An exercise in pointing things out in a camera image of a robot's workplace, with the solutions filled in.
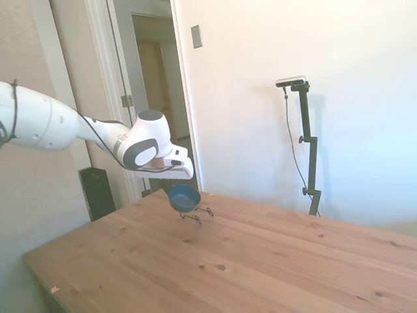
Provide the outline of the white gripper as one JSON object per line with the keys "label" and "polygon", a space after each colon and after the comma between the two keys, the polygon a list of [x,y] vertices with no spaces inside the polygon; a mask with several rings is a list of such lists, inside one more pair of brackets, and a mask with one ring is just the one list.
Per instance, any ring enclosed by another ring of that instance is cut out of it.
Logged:
{"label": "white gripper", "polygon": [[184,165],[175,166],[171,169],[159,169],[157,171],[135,171],[137,176],[156,180],[156,189],[163,189],[169,195],[172,191],[173,184],[170,181],[161,179],[192,179],[194,177],[194,166],[190,158],[186,159]]}

